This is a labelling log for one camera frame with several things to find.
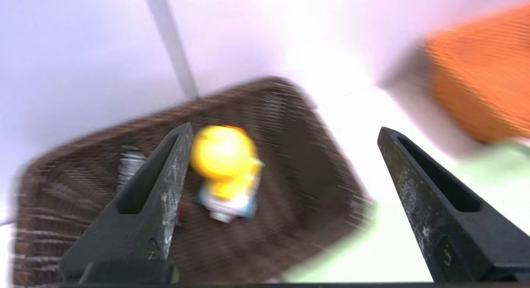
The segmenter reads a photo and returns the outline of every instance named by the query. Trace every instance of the orange fabric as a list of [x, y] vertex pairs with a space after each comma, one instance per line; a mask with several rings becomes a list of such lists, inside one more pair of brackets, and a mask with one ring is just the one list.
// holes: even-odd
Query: orange fabric
[[530, 137], [530, 5], [434, 35], [439, 103], [472, 137]]

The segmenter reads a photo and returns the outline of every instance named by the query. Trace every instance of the light green surface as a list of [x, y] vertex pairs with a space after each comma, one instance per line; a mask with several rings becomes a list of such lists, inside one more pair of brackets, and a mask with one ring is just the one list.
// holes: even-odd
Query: light green surface
[[[486, 148], [452, 171], [530, 234], [530, 148]], [[373, 205], [368, 229], [343, 239], [286, 273], [288, 282], [430, 282], [432, 278], [397, 195]]]

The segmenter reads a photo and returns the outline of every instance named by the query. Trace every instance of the yellow toy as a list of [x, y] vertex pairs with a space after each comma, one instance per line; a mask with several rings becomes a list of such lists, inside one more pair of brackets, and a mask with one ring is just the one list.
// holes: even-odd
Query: yellow toy
[[195, 137], [190, 163], [206, 178], [198, 199], [212, 218], [228, 223], [236, 216], [254, 215], [254, 196], [263, 163], [244, 130], [231, 126], [204, 128]]

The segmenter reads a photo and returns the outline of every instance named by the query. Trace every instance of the wicker basket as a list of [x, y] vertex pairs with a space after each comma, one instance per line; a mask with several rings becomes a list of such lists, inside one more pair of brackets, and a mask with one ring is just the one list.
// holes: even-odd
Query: wicker basket
[[365, 221], [365, 194], [323, 124], [293, 85], [268, 78], [89, 135], [32, 163], [19, 198], [15, 284], [60, 282], [58, 260], [114, 196], [121, 142], [149, 155], [184, 122], [194, 132], [244, 128], [265, 168], [256, 217], [229, 225], [193, 202], [203, 180], [188, 170], [186, 214], [170, 250], [183, 283], [266, 281]]
[[530, 5], [432, 37], [434, 94], [481, 142], [530, 137]]

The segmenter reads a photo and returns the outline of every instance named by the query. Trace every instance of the white wall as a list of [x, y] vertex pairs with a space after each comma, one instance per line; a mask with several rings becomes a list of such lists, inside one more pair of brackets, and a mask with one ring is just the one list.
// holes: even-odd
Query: white wall
[[169, 0], [203, 94], [264, 74], [319, 103], [423, 65], [428, 32], [525, 0]]
[[144, 0], [0, 0], [0, 223], [31, 158], [182, 101]]

